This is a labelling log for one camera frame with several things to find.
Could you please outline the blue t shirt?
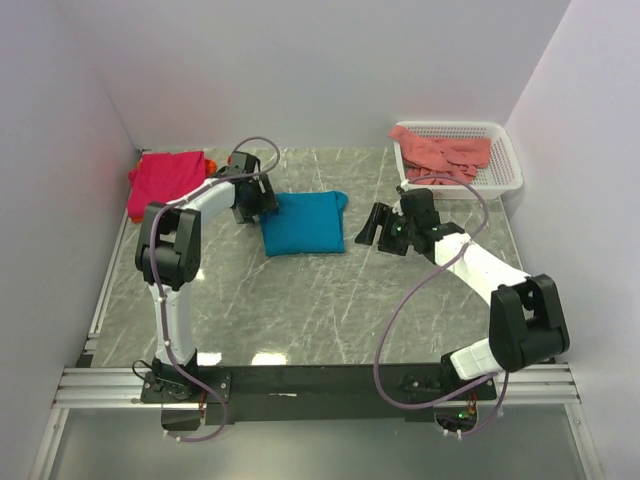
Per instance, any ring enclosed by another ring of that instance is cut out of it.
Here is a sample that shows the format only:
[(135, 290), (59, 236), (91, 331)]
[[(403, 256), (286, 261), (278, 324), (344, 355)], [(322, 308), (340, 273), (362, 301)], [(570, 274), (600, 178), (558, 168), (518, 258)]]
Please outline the blue t shirt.
[(349, 198), (341, 191), (278, 193), (278, 209), (259, 216), (268, 257), (342, 254), (343, 214)]

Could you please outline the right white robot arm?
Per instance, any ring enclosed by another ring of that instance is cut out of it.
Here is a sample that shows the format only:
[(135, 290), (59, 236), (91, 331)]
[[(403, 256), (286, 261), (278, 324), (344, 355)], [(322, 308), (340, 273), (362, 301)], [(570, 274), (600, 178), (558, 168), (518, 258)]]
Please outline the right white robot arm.
[(414, 250), (437, 273), (451, 272), (488, 305), (487, 337), (441, 358), (439, 387), (447, 397), (460, 399), (479, 378), (517, 372), (569, 349), (554, 280), (510, 266), (458, 224), (443, 222), (431, 190), (402, 191), (393, 206), (375, 203), (356, 241), (398, 256)]

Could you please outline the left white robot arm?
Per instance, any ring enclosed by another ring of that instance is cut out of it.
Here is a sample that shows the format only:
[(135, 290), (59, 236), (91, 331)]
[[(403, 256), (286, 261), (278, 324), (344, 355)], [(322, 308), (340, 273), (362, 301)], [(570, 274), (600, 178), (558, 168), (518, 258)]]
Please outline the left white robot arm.
[(193, 399), (197, 373), (186, 368), (197, 353), (191, 328), (191, 283), (201, 264), (202, 226), (230, 211), (238, 224), (278, 209), (268, 171), (253, 154), (234, 151), (228, 164), (175, 200), (150, 203), (144, 211), (135, 266), (154, 302), (158, 346), (154, 359), (177, 364), (164, 389), (176, 401)]

